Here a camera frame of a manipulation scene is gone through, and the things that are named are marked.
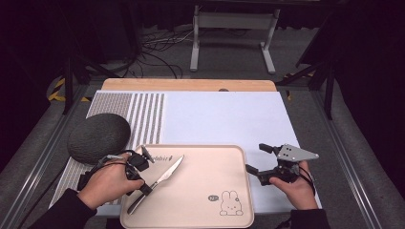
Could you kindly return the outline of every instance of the kitchen knife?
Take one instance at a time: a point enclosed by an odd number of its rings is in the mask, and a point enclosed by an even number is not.
[[[175,170],[179,167],[182,159],[184,158],[184,156],[181,156],[176,163],[174,163],[166,172],[164,172],[164,174],[155,182],[151,185],[151,188],[154,189],[156,186],[158,186],[159,183],[161,183],[164,180],[167,180],[168,178],[170,178],[170,176],[172,176],[173,172],[175,172]],[[135,209],[137,209],[137,207],[140,205],[140,203],[146,198],[145,194],[142,194],[139,198],[137,198],[137,200],[135,200],[135,202],[133,202],[131,204],[131,206],[128,208],[127,213],[129,215],[134,214]]]

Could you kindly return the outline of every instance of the human hand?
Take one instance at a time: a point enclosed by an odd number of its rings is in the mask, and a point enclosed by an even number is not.
[[[309,172],[306,161],[301,161],[300,167]],[[297,210],[318,209],[312,188],[303,178],[298,177],[293,183],[284,182],[277,177],[271,177],[269,181],[286,194],[288,200]]]
[[[110,163],[126,163],[130,155],[122,154],[120,156],[123,159],[108,161],[106,165]],[[128,180],[124,166],[123,164],[112,164],[99,169],[92,175],[86,187],[77,196],[90,209],[95,210],[106,202],[113,201],[128,192],[139,189],[144,181],[142,179]]]

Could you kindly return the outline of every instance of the black and white stripes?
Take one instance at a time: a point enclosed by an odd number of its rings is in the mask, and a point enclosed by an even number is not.
[[[134,150],[140,144],[160,143],[164,98],[165,94],[160,93],[97,91],[87,117],[104,113],[124,117],[131,126],[131,137],[126,149]],[[76,189],[80,174],[91,169],[92,166],[83,165],[70,158],[55,190],[51,206],[67,188]],[[110,204],[120,204],[120,199]]]

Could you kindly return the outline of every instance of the bunny illustration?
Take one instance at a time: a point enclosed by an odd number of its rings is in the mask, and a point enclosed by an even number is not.
[[[242,211],[242,204],[238,199],[238,194],[235,191],[224,191],[223,202],[221,203],[220,212],[221,216],[241,216],[244,214]]]

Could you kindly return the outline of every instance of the beige tray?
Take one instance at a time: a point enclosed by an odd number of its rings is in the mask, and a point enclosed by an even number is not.
[[[245,153],[233,145],[146,145],[156,159],[141,176],[155,182],[176,160],[175,173],[159,184],[133,215],[127,209],[140,195],[124,197],[125,228],[246,228],[254,219]]]

